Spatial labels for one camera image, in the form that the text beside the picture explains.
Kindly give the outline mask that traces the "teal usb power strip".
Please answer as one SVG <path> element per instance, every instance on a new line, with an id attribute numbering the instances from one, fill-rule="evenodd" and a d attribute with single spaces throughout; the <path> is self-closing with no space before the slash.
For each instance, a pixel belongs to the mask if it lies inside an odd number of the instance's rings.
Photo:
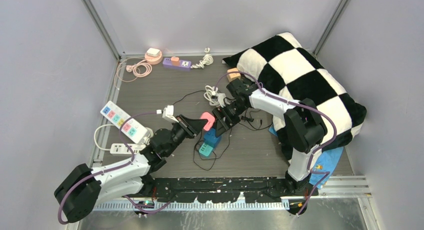
<path id="1" fill-rule="evenodd" d="M 200 156 L 209 157 L 213 153 L 213 151 L 214 151 L 213 146 L 203 143 L 200 146 L 198 153 L 200 154 Z"/>

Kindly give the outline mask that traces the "blue cube socket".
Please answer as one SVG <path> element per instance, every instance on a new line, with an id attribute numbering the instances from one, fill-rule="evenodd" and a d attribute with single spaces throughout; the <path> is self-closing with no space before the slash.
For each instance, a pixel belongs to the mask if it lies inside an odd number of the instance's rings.
<path id="1" fill-rule="evenodd" d="M 203 137 L 204 143 L 212 148 L 216 148 L 220 143 L 222 136 L 216 136 L 216 130 L 211 128 Z"/>

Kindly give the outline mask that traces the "pink plug adapter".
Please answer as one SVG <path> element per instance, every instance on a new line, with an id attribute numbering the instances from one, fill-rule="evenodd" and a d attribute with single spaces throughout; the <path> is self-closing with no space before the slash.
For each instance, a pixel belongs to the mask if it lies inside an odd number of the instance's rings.
<path id="1" fill-rule="evenodd" d="M 207 120 L 207 123 L 204 125 L 203 130 L 209 131 L 215 122 L 215 117 L 210 112 L 203 112 L 200 116 L 200 119 Z"/>

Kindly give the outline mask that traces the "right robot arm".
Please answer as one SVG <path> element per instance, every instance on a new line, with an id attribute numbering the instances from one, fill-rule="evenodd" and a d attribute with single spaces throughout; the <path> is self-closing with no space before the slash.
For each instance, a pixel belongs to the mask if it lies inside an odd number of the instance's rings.
<path id="1" fill-rule="evenodd" d="M 233 101 L 213 109 L 215 135 L 220 136 L 238 124 L 249 108 L 265 111 L 284 122 L 287 139 L 292 148 L 291 163 L 285 174 L 285 188 L 292 195 L 300 194 L 311 174 L 313 152 L 322 143 L 328 130 L 311 99 L 289 101 L 271 93 L 256 83 L 231 81 L 227 87 Z"/>

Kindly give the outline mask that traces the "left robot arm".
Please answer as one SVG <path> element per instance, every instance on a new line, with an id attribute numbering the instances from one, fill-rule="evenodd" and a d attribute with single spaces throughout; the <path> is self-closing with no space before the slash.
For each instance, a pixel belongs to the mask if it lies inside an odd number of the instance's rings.
<path id="1" fill-rule="evenodd" d="M 68 224 L 85 218 L 95 206 L 111 199 L 138 193 L 149 196 L 154 188 L 151 173 L 166 164 L 166 158 L 185 139 L 193 139 L 214 125 L 215 118 L 204 112 L 200 119 L 178 115 L 171 129 L 161 128 L 138 154 L 103 167 L 76 166 L 54 191 L 59 203 L 59 223 Z"/>

